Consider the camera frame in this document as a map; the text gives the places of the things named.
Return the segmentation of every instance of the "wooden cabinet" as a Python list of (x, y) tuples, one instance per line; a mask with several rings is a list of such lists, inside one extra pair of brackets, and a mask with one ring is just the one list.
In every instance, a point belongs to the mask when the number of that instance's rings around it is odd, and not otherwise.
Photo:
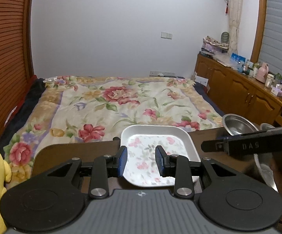
[(237, 77), (231, 77), (226, 92), (226, 111), (223, 111), (244, 117), (248, 112), (248, 104), (254, 92), (255, 88), (246, 81)]
[(278, 113), (280, 106), (271, 100), (266, 94), (257, 90), (248, 104), (248, 112), (245, 117), (256, 124), (269, 123), (273, 124)]
[(223, 112), (226, 112), (227, 101), (229, 99), (229, 95), (227, 95), (229, 72), (221, 67), (221, 65), (214, 65), (213, 68), (210, 69), (210, 90), (208, 96)]
[(198, 55), (195, 71), (209, 79), (208, 96), (224, 113), (235, 113), (260, 125), (282, 124), (282, 100), (254, 78)]

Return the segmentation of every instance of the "brown tabletop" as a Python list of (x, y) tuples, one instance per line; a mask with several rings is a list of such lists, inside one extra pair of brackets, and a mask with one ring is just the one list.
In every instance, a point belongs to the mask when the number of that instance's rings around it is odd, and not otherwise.
[[(252, 174), (251, 170), (253, 170), (253, 167), (255, 165), (253, 156), (243, 157), (242, 159), (235, 159), (226, 155), (223, 152), (205, 153), (201, 150), (201, 143), (203, 141), (213, 140), (218, 136), (226, 135), (226, 130), (224, 128), (195, 131), (190, 132), (189, 135), (191, 136), (193, 143), (201, 158), (210, 157), (239, 172)], [(79, 157), (83, 162), (93, 162), (96, 157), (105, 154), (115, 155), (119, 147), (120, 141), (50, 145), (42, 149), (37, 154), (34, 161), (31, 176), (36, 176), (73, 157)], [(89, 181), (89, 177), (84, 179), (82, 192), (88, 192)], [(122, 188), (139, 189), (139, 187), (130, 184), (124, 178), (109, 178), (110, 193), (112, 193), (114, 189)], [(282, 232), (282, 225), (279, 225), (279, 229)]]

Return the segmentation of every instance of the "metal bowl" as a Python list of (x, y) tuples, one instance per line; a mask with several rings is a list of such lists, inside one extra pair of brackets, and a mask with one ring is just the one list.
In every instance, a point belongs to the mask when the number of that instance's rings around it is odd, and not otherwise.
[(259, 131), (248, 119), (236, 114), (226, 114), (223, 116), (222, 125), (230, 135), (240, 135)]
[[(267, 131), (269, 129), (273, 129), (274, 126), (262, 123), (260, 125), (260, 130)], [(254, 154), (255, 164), (258, 168), (260, 176), (265, 181), (265, 183), (272, 187), (274, 190), (278, 191), (277, 186), (273, 179), (273, 171), (270, 169), (269, 164), (272, 159), (272, 153), (265, 154)]]

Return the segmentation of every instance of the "pink kettle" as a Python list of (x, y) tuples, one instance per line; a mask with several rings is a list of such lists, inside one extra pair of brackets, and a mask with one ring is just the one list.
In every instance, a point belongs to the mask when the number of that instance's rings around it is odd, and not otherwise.
[(259, 68), (256, 79), (262, 83), (266, 82), (267, 75), (269, 72), (269, 67), (267, 63), (263, 63), (262, 66)]

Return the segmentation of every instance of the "floral blanket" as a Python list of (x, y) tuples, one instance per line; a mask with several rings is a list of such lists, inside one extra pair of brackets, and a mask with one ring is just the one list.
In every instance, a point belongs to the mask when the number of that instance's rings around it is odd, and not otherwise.
[(4, 147), (8, 188), (30, 177), (37, 153), (51, 144), (108, 141), (133, 124), (173, 125), (187, 132), (222, 126), (191, 80), (58, 77), (24, 127)]

